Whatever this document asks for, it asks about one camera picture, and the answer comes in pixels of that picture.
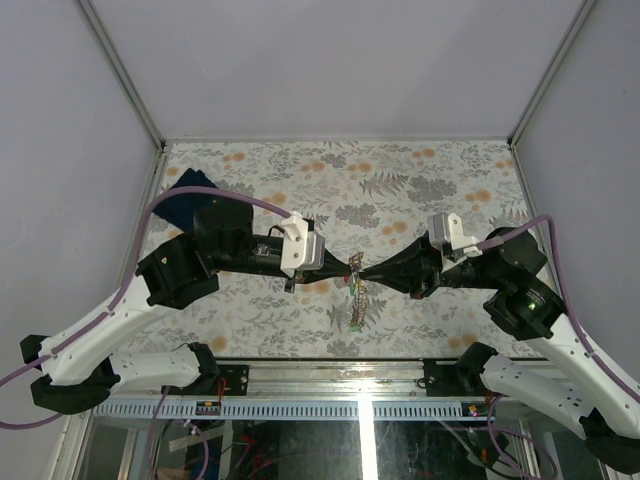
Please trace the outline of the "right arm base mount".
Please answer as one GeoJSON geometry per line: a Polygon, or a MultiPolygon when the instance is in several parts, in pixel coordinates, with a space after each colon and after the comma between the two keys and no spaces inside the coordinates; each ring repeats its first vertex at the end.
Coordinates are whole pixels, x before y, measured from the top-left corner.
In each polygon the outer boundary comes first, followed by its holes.
{"type": "Polygon", "coordinates": [[[427,397],[464,396],[454,364],[434,359],[422,359],[422,376],[415,380],[417,388],[427,397]]]}

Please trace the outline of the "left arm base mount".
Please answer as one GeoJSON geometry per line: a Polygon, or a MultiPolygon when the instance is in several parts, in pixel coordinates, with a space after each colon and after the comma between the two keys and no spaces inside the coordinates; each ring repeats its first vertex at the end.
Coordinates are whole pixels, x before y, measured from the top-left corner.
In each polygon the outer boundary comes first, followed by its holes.
{"type": "Polygon", "coordinates": [[[204,396],[216,398],[241,397],[248,393],[250,367],[247,364],[223,364],[219,375],[211,386],[205,388],[204,396]]]}

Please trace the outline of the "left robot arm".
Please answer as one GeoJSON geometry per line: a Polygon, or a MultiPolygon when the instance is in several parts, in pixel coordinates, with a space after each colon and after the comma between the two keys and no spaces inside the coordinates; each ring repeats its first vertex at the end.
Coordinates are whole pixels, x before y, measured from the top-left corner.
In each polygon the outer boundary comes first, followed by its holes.
{"type": "Polygon", "coordinates": [[[279,277],[288,292],[298,284],[348,275],[348,265],[325,248],[312,220],[293,213],[276,225],[276,235],[264,236],[254,234],[253,218],[252,205],[215,199],[194,214],[192,230],[137,264],[125,292],[58,335],[25,337],[24,361],[41,362],[41,375],[30,385],[34,404],[73,415],[114,393],[220,394],[219,366],[204,343],[164,353],[118,349],[151,324],[217,292],[221,272],[279,277]]]}

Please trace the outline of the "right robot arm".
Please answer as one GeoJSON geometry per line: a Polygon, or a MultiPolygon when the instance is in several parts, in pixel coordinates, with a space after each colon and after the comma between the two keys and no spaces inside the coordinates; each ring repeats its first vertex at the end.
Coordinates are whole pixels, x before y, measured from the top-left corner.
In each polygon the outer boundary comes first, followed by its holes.
{"type": "Polygon", "coordinates": [[[547,258],[526,230],[500,228],[480,241],[460,226],[435,227],[390,259],[366,268],[364,280],[414,299],[439,288],[486,289],[483,308],[504,333],[550,361],[562,386],[474,343],[456,364],[467,394],[514,398],[582,440],[601,463],[626,475],[639,471],[639,383],[580,327],[568,302],[539,279],[547,258]]]}

